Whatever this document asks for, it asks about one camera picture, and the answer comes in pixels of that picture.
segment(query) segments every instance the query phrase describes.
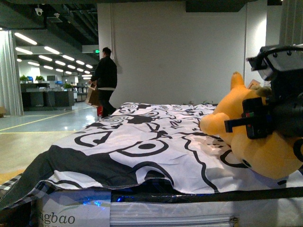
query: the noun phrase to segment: ceiling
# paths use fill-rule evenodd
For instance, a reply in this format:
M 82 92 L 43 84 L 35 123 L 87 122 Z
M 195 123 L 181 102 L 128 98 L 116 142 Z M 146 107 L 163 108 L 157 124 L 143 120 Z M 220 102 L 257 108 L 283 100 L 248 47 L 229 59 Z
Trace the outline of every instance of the ceiling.
M 71 64 L 61 55 L 66 54 L 93 67 L 99 56 L 93 50 L 98 47 L 97 3 L 147 2 L 152 0 L 2 0 L 0 1 L 0 27 L 19 32 L 35 40 L 38 47 L 31 47 L 32 55 L 19 54 L 24 60 L 41 61 L 38 54 Z M 237 12 L 247 2 L 256 0 L 188 0 L 186 12 Z M 282 5 L 281 0 L 268 0 L 268 5 Z M 16 38 L 18 47 L 33 46 Z M 44 50 L 50 46 L 60 52 L 50 54 Z M 60 66 L 63 70 L 73 71 Z

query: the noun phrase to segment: stuffed animal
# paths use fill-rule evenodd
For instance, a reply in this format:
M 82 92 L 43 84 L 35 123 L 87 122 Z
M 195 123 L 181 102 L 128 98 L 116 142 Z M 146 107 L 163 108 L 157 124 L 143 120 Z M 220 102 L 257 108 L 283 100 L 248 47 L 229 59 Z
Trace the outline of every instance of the stuffed animal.
M 234 127 L 233 132 L 225 131 L 224 121 L 241 118 L 242 101 L 256 97 L 260 97 L 258 90 L 247 89 L 242 75 L 235 72 L 230 93 L 212 114 L 201 118 L 200 129 L 208 135 L 219 135 L 231 146 L 237 159 L 258 174 L 272 179 L 288 176 L 303 164 L 293 152 L 294 142 L 299 138 L 286 138 L 273 131 L 266 138 L 251 140 L 247 137 L 245 125 Z

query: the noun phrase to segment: curtain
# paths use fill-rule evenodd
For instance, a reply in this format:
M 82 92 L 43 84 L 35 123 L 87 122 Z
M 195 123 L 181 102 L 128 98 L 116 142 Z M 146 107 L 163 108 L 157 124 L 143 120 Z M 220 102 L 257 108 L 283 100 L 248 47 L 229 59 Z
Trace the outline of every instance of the curtain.
M 0 106 L 6 115 L 23 115 L 17 53 L 11 31 L 0 31 Z
M 303 44 L 303 0 L 283 1 L 279 43 Z

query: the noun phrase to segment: zipper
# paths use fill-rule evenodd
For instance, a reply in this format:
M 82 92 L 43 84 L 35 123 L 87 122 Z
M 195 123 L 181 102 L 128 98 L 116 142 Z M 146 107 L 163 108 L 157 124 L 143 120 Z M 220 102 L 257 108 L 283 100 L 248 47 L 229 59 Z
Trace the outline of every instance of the zipper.
M 138 218 L 124 217 L 111 218 L 111 227 L 239 227 L 239 219 L 232 215 L 211 215 L 199 217 L 175 217 L 175 218 Z

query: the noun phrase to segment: black camera rig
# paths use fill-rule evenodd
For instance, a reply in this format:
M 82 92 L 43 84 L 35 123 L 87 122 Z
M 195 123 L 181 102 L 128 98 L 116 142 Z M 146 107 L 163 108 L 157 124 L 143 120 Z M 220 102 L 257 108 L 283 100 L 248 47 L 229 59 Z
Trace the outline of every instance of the black camera rig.
M 226 132 L 240 125 L 246 126 L 250 139 L 265 138 L 274 130 L 286 137 L 303 137 L 303 48 L 298 46 L 264 46 L 256 57 L 248 58 L 251 70 L 257 70 L 265 81 L 270 81 L 272 95 L 243 101 L 242 118 L 225 121 Z M 296 142 L 296 156 L 303 162 Z

